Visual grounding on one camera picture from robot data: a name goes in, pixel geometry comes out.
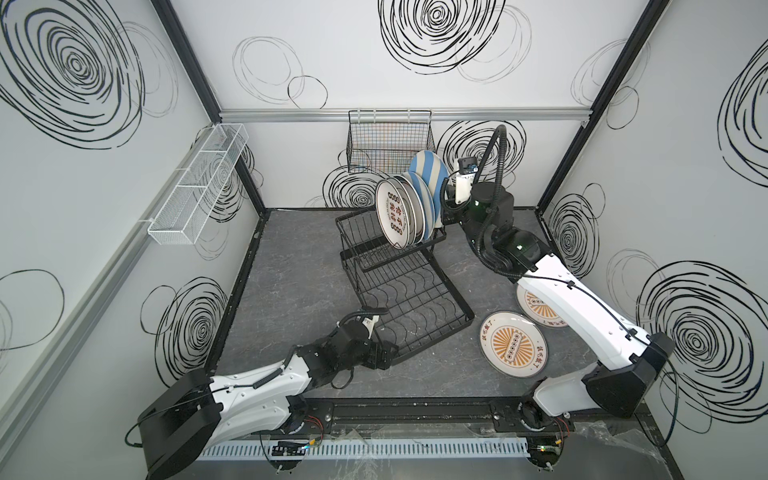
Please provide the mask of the white plate red characters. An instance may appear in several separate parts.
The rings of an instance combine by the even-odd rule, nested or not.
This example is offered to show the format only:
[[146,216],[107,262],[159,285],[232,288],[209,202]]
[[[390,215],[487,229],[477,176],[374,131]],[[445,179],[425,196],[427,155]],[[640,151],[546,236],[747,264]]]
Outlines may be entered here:
[[405,191],[395,180],[385,179],[376,187],[375,209],[381,230],[395,249],[406,248],[412,240]]

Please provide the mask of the white plate green outline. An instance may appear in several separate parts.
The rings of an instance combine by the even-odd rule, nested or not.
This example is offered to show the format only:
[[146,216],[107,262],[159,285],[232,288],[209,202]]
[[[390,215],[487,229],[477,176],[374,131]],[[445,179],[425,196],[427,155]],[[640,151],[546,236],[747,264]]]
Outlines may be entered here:
[[416,242],[416,234],[417,234],[416,218],[414,216],[414,211],[413,211],[413,208],[412,208],[411,200],[410,200],[410,198],[408,196],[408,193],[407,193],[406,189],[404,188],[404,184],[399,179],[399,175],[395,176],[395,180],[399,182],[399,184],[403,187],[403,189],[404,189],[404,191],[406,193],[406,199],[408,201],[409,211],[410,211],[410,218],[411,218],[411,221],[412,221],[412,224],[413,224],[413,231],[414,231],[414,234],[413,234],[413,236],[414,236],[413,244],[417,244],[417,242]]

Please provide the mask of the orange sunburst plate front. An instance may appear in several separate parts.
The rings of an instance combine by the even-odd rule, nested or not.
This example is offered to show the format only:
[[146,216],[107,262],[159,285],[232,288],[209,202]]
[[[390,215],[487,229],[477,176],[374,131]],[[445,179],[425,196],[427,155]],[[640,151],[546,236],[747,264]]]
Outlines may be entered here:
[[498,311],[480,326],[480,346],[488,362],[515,378],[540,374],[549,358],[546,339],[530,320],[511,311]]

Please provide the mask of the blue striped plate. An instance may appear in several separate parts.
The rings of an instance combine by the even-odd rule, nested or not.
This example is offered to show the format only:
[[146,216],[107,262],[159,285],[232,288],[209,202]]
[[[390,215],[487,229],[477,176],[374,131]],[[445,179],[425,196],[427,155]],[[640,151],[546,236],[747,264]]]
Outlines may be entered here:
[[409,170],[418,174],[427,185],[435,211],[435,226],[441,229],[444,224],[440,191],[443,181],[448,177],[448,171],[443,160],[435,152],[423,150],[416,153],[412,158]]
[[410,180],[422,205],[424,212],[424,231],[422,242],[427,242],[431,239],[436,225],[436,213],[431,192],[425,181],[417,173],[407,171],[405,175]]

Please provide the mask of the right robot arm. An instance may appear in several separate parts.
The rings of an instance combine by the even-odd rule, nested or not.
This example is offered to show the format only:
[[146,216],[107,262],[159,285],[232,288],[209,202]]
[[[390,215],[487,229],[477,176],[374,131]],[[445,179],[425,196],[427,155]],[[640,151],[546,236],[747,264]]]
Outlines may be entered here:
[[514,225],[514,197],[502,185],[503,172],[481,179],[493,152],[504,157],[507,128],[494,130],[480,159],[461,158],[458,173],[473,178],[466,195],[442,182],[442,210],[464,231],[474,255],[489,270],[535,295],[586,342],[596,355],[588,367],[539,381],[520,400],[518,411],[531,430],[565,413],[601,409],[632,417],[674,352],[664,333],[650,334],[597,297],[548,245]]

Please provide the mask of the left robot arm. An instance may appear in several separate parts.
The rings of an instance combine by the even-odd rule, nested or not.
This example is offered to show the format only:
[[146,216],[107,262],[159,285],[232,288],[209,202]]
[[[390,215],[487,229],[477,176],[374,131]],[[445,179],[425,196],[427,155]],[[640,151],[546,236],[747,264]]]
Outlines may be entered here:
[[346,315],[327,335],[291,348],[282,361],[230,375],[202,368],[184,374],[137,418],[147,478],[168,479],[207,448],[244,435],[298,429],[308,415],[304,393],[362,366],[385,370],[399,348],[376,331],[385,308]]

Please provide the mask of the black wire dish rack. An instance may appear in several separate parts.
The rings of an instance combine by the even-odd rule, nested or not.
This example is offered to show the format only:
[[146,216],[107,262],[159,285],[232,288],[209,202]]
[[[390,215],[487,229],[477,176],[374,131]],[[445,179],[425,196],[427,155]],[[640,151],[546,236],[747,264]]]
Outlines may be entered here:
[[398,250],[389,244],[372,207],[335,219],[340,260],[364,307],[385,309],[373,337],[393,349],[397,365],[468,328],[475,314],[440,266],[434,247],[444,229],[429,241]]

